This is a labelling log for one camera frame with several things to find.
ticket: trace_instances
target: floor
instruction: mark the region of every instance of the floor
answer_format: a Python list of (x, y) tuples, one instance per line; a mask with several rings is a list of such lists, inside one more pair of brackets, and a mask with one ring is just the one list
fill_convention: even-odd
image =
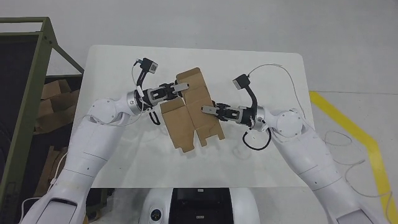
[[(377, 140), (398, 197), (398, 0), (0, 0), (0, 16), (49, 16), (58, 43), (82, 66), (93, 44), (299, 53), (310, 91)], [(37, 26), (0, 26), (22, 29)], [(49, 74), (73, 72), (52, 55)], [(348, 134), (315, 105), (313, 115), (321, 135)], [(328, 141), (346, 142), (336, 133)], [(355, 139), (330, 149), (341, 162), (368, 157)], [(368, 159), (348, 177), (361, 192), (377, 195)], [(307, 188), (253, 191), (263, 223), (326, 223)], [(137, 223), (146, 192), (117, 190), (97, 223)], [(364, 201), (382, 212), (378, 198)]]

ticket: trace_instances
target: cardboard pile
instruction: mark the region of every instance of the cardboard pile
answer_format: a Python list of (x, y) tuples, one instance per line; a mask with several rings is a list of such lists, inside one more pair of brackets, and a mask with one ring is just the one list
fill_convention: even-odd
[(176, 98), (160, 105), (174, 148), (182, 148), (183, 152), (193, 150), (194, 130), (202, 147), (207, 145), (208, 137), (217, 135), (219, 140), (225, 139), (218, 119), (201, 112), (202, 106), (213, 106), (213, 102), (200, 69), (179, 73), (176, 79), (178, 83), (189, 84), (189, 89), (182, 91), (184, 100)]
[(34, 134), (49, 133), (72, 123), (78, 97), (79, 90), (71, 92), (66, 80), (57, 80), (45, 84)]

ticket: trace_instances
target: yellow tape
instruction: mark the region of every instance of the yellow tape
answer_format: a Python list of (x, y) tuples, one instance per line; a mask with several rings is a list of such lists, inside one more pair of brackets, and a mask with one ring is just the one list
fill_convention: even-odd
[[(310, 92), (311, 102), (319, 107), (323, 112), (325, 112), (332, 120), (338, 123), (342, 128), (352, 135), (356, 140), (361, 142), (368, 150), (369, 161), (372, 166), (373, 176), (376, 180), (377, 191), (380, 195), (390, 192), (390, 184), (388, 181), (388, 176), (386, 169), (384, 168), (383, 160), (379, 150), (379, 145), (377, 141), (373, 139), (369, 134), (365, 133), (359, 126), (347, 118), (343, 113), (341, 113), (337, 108), (330, 104), (324, 97), (319, 93), (311, 91)], [(381, 205), (383, 207), (384, 213), (386, 212), (387, 203), (389, 199), (389, 194), (380, 198)], [(388, 206), (388, 217), (392, 223), (398, 223), (398, 213), (396, 209), (396, 204), (394, 197), (391, 196), (390, 204)]]

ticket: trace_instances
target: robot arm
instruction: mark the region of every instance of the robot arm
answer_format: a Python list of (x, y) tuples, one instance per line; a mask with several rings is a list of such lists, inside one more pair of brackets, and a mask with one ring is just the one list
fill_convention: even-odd
[(142, 72), (137, 89), (125, 93), (120, 100), (96, 100), (73, 134), (64, 168), (53, 187), (27, 212), (23, 224), (83, 223), (86, 198), (95, 177), (118, 146), (131, 116), (138, 116), (159, 102), (172, 100), (186, 83), (162, 84), (142, 91), (147, 72), (154, 73), (157, 64), (149, 59), (138, 60)]
[[(321, 203), (330, 224), (388, 223), (387, 220), (358, 198), (353, 189), (338, 172), (325, 142), (296, 110), (272, 114), (257, 106), (250, 90), (249, 78), (241, 75), (234, 80), (237, 89), (245, 88), (251, 98), (251, 107), (230, 107), (218, 103), (214, 107), (203, 106), (202, 112), (215, 115), (222, 121), (235, 121), (250, 130), (269, 131), (276, 148), (289, 167), (308, 185)], [(281, 141), (279, 137), (288, 138)]]

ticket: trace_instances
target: table top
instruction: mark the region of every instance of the table top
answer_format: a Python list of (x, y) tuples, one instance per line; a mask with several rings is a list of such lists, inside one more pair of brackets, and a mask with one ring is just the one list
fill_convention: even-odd
[[(212, 100), (231, 106), (250, 106), (245, 90), (232, 80), (264, 63), (278, 63), (292, 76), (307, 121), (313, 124), (303, 59), (299, 54), (238, 50), (176, 49), (159, 47), (92, 46), (85, 67), (73, 131), (92, 102), (100, 98), (117, 100), (133, 91), (131, 67), (137, 58), (159, 64), (149, 73), (143, 89), (174, 82), (176, 74), (200, 67)], [(251, 88), (259, 105), (270, 110), (299, 108), (289, 76), (281, 68), (261, 67), (251, 75)], [(298, 187), (305, 184), (288, 167), (271, 143), (263, 151), (252, 151), (242, 142), (247, 127), (221, 122), (225, 140), (216, 136), (201, 147), (195, 134), (193, 151), (175, 149), (156, 106), (160, 126), (144, 114), (126, 127), (115, 153), (97, 175), (93, 187)], [(255, 134), (251, 144), (261, 147), (267, 133)]]

